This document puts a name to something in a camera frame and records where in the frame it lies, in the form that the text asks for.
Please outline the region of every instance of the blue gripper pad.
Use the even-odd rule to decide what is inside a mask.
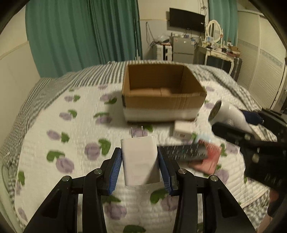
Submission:
[[[164,156],[161,152],[160,147],[158,147],[158,163],[160,166],[160,172],[162,174],[164,188],[170,195],[172,195],[173,192],[178,189],[176,173],[170,163],[167,154],[165,154]]]
[[[119,176],[119,172],[120,172],[120,168],[121,168],[121,164],[122,164],[122,150],[121,150],[121,148],[116,148],[114,150],[114,153],[115,153],[115,157],[113,154],[112,158],[111,158],[111,159],[114,159],[114,163],[113,163],[113,167],[112,167],[112,170],[110,173],[110,179],[109,179],[109,186],[108,186],[109,195],[111,195],[112,192],[116,188],[116,184],[117,184],[117,180],[118,180],[118,176]]]

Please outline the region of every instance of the open cardboard box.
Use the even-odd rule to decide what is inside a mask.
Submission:
[[[130,64],[125,69],[126,121],[194,120],[205,97],[205,89],[184,65]]]

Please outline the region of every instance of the white hair dryer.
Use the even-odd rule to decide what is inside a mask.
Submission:
[[[221,122],[246,132],[253,133],[245,120],[244,114],[237,107],[221,100],[217,101],[210,111],[208,121],[211,126],[216,122]]]

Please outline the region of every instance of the power cord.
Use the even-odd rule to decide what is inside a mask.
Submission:
[[[148,33],[148,30],[152,37],[152,42],[150,42],[150,35]],[[150,25],[148,22],[146,22],[146,42],[149,44],[150,47],[153,47],[155,44],[159,43],[158,41],[154,39],[154,36],[152,35],[152,31],[150,29]]]
[[[203,2],[203,0],[199,0],[199,3],[200,3],[200,14],[201,14],[201,12],[202,11],[204,11],[205,12],[205,15],[204,16],[206,16],[206,9],[207,9],[207,7],[204,5],[204,2]]]

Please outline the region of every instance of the gray striped fabric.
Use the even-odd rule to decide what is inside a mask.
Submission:
[[[0,150],[0,159],[4,161],[9,169],[9,177],[6,179],[8,184],[7,191],[11,198],[14,208],[14,195],[16,174],[21,152],[22,143],[28,129],[33,125],[37,115],[43,109],[49,107],[55,99],[69,88],[96,86],[102,84],[115,84],[123,81],[124,69],[127,64],[138,63],[172,63],[165,61],[124,61],[109,62],[105,65],[97,65],[85,68],[78,72],[69,72],[58,79],[42,78],[32,89],[29,97],[24,102],[3,147]],[[227,88],[235,97],[237,97],[247,110],[260,109],[251,97],[249,92],[230,78],[223,70],[204,66],[186,64],[199,81],[216,81]],[[275,140],[276,138],[265,128],[261,128],[266,140]],[[244,208],[253,225],[257,227],[267,212],[269,201],[268,193],[259,198],[256,202]]]

